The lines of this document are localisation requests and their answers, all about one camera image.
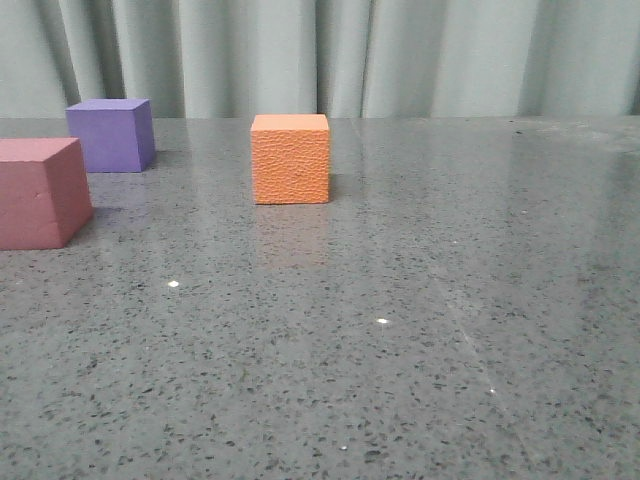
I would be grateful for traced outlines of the orange foam cube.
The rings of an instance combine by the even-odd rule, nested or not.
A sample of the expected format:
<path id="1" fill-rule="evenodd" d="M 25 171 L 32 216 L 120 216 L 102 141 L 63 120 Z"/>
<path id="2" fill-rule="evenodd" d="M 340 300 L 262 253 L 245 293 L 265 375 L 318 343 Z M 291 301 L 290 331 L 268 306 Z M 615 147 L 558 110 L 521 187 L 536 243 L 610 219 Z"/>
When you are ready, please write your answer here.
<path id="1" fill-rule="evenodd" d="M 329 201 L 330 128 L 323 114 L 258 114 L 250 129 L 258 205 Z"/>

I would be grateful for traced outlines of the grey-green curtain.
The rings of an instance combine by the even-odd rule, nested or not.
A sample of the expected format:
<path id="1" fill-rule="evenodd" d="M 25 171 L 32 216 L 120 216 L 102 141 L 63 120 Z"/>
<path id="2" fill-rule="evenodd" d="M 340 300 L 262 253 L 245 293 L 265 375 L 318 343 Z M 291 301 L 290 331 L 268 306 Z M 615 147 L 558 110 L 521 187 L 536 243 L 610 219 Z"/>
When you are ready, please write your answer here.
<path id="1" fill-rule="evenodd" d="M 5 1 L 1 114 L 628 115 L 635 1 Z"/>

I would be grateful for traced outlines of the purple foam cube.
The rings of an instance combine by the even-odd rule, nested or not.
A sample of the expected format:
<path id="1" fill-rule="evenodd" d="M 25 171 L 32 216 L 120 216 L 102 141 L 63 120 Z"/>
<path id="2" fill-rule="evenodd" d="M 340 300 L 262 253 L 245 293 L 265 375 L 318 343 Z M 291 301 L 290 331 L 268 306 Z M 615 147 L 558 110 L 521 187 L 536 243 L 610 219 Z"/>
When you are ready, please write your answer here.
<path id="1" fill-rule="evenodd" d="M 155 159 L 148 99 L 89 99 L 65 110 L 89 173 L 142 172 Z"/>

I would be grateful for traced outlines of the pink foam cube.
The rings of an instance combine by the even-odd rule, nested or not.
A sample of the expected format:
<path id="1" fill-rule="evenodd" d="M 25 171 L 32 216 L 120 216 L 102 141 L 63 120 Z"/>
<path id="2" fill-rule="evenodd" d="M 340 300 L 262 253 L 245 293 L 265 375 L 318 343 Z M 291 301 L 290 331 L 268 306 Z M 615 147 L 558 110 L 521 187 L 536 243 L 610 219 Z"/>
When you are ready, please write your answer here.
<path id="1" fill-rule="evenodd" d="M 1 140 L 1 248 L 64 247 L 93 217 L 80 141 Z"/>

